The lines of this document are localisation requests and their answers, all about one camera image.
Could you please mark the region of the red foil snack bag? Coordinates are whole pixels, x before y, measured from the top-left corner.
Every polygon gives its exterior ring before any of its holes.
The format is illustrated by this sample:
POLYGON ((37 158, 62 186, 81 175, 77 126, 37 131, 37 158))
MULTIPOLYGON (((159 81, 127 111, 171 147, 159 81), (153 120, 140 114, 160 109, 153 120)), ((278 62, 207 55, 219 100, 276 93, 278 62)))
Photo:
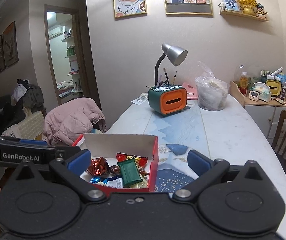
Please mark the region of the red foil snack bag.
POLYGON ((94 158, 91 159, 90 165, 86 172, 91 176, 102 176, 110 172, 110 166, 105 158, 94 158))

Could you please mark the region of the green snack bar wrapper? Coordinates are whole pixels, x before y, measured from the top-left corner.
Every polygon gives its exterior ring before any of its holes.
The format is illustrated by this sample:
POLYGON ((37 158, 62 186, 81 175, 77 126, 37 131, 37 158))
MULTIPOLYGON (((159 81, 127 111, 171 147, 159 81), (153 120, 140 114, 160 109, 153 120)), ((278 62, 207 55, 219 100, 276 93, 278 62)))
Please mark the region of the green snack bar wrapper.
POLYGON ((118 162, 118 166, 123 179, 123 187, 128 188, 134 184, 142 182, 139 170, 133 159, 118 162))

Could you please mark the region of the blue oreo packet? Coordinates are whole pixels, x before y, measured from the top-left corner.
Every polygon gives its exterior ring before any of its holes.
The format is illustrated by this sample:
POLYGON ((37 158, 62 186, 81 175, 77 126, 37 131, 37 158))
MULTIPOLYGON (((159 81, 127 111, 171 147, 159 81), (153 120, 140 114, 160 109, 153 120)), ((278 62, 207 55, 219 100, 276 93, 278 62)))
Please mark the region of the blue oreo packet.
POLYGON ((93 176, 89 182, 92 184, 108 185, 108 181, 111 180, 113 180, 113 178, 103 178, 103 177, 93 176))

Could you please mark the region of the pink jacket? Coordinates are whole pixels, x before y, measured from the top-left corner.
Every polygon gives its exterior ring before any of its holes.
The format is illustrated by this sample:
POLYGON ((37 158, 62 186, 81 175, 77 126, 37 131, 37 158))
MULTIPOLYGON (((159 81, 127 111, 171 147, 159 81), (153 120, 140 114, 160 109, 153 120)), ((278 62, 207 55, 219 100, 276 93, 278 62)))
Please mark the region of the pink jacket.
POLYGON ((104 114, 93 99, 76 98, 59 105, 45 116, 42 138, 52 146, 71 146, 80 135, 93 129, 107 132, 104 114))

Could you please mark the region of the white navy snack packet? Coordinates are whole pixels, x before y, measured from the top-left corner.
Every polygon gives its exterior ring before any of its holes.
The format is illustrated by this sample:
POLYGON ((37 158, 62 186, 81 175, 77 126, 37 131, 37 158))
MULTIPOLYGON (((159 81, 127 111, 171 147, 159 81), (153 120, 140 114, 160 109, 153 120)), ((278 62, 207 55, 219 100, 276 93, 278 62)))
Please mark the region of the white navy snack packet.
POLYGON ((107 179, 107 186, 114 187, 117 189, 123 189, 123 179, 120 176, 114 176, 107 179))

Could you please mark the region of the red white cardboard box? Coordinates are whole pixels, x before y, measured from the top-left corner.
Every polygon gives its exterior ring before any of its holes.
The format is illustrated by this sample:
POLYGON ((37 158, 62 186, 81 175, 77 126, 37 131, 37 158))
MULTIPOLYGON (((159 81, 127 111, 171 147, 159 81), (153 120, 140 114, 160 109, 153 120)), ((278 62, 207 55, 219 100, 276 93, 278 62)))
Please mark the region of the red white cardboard box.
POLYGON ((158 168, 158 137, 143 134, 86 133, 80 135, 73 145, 82 150, 90 150, 92 158, 105 158, 109 165, 117 164, 116 154, 118 152, 148 158, 146 170, 149 175, 147 176, 146 188, 118 189, 93 184, 94 187, 103 191, 106 195, 113 192, 139 193, 154 191, 158 168))

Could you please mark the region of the wooden side cabinet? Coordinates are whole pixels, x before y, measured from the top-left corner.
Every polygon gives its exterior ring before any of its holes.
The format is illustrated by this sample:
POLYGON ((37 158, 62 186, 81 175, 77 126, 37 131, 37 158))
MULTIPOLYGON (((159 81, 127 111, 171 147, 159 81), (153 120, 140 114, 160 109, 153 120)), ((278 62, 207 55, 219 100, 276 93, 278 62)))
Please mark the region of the wooden side cabinet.
POLYGON ((276 100, 270 102, 250 100, 240 92, 234 81, 230 82, 230 94, 245 108, 263 135, 271 141, 275 136, 280 114, 286 110, 286 105, 276 100))

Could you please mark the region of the red chip bag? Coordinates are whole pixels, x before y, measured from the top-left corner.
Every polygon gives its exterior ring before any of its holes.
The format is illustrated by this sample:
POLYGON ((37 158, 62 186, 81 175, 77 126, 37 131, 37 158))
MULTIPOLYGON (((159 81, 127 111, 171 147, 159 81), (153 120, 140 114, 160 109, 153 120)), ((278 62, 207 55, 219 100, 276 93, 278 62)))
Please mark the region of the red chip bag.
POLYGON ((146 173, 145 167, 148 163, 148 158, 147 157, 141 157, 137 155, 131 155, 131 154, 125 154, 125 153, 120 153, 118 152, 116 154, 116 158, 118 162, 123 162, 126 160, 133 159, 135 161, 135 164, 139 170, 140 173, 146 173))

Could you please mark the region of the white digital timer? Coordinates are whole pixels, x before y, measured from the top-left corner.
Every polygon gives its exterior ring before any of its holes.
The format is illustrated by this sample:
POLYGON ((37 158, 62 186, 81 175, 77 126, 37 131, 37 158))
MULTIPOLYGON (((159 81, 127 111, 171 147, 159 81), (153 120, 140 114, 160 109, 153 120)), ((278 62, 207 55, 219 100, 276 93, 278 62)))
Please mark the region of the white digital timer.
POLYGON ((250 90, 249 94, 248 94, 248 98, 249 98, 249 100, 252 100, 252 101, 258 101, 259 95, 260 95, 259 92, 254 91, 254 90, 250 90))

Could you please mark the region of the clear plastic bag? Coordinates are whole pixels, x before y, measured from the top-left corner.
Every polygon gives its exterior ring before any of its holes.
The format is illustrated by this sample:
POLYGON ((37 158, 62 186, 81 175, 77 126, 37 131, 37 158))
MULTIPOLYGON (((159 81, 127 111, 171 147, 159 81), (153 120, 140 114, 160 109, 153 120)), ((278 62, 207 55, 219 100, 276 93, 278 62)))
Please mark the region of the clear plastic bag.
POLYGON ((208 111, 220 111, 225 108, 230 85, 215 78, 212 70, 198 61, 202 69, 201 76, 196 77, 199 107, 208 111))

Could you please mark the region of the yellow tissue box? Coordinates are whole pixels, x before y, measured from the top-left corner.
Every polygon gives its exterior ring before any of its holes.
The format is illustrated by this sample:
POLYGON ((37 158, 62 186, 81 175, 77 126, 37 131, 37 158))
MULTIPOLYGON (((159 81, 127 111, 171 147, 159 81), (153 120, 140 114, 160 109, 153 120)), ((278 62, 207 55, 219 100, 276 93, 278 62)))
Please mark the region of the yellow tissue box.
POLYGON ((280 81, 268 79, 266 81, 266 85, 270 88, 272 96, 279 97, 282 88, 282 84, 280 81))

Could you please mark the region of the oil bottle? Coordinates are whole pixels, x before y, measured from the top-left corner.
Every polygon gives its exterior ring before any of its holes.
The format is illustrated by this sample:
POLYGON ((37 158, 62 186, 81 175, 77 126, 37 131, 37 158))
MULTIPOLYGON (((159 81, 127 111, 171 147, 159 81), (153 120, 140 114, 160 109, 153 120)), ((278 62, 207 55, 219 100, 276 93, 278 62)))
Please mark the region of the oil bottle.
POLYGON ((248 90, 248 73, 242 72, 239 81, 239 90, 240 92, 246 96, 248 90))

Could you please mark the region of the green orange tissue box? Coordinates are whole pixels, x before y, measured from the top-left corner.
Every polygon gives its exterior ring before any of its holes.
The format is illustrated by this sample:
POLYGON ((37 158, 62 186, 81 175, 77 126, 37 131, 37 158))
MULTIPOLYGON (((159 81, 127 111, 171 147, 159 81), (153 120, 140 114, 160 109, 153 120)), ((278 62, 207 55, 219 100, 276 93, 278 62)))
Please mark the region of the green orange tissue box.
POLYGON ((166 116, 182 111, 187 105, 187 91, 182 86, 152 87, 148 90, 149 106, 166 116))

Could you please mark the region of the silver desk lamp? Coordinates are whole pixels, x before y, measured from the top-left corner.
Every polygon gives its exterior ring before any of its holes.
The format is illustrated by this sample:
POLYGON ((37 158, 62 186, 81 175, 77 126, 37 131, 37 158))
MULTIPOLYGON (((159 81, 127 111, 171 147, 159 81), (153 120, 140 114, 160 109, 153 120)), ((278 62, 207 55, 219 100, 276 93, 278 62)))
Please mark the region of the silver desk lamp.
POLYGON ((154 85, 156 86, 158 83, 158 70, 161 62, 164 58, 168 58, 169 61, 175 66, 179 66, 184 62, 184 60, 187 57, 188 51, 186 49, 183 49, 178 46, 173 46, 168 43, 163 43, 161 45, 161 49, 163 51, 163 54, 159 57, 158 61, 156 62, 155 68, 154 68, 154 85))

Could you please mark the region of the wooden wall shelf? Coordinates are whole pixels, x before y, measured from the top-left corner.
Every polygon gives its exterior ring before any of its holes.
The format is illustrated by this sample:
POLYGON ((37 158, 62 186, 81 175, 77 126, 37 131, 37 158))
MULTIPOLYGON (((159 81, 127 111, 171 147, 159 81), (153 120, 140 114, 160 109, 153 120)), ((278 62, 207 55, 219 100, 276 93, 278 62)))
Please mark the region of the wooden wall shelf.
POLYGON ((237 17, 242 17, 242 18, 248 18, 248 19, 252 19, 252 20, 256 20, 256 21, 260 21, 260 22, 268 22, 269 21, 266 18, 261 18, 261 17, 249 15, 249 14, 243 14, 243 13, 236 12, 236 11, 231 11, 231 10, 222 10, 222 11, 219 12, 219 14, 220 15, 229 15, 229 16, 237 16, 237 17))

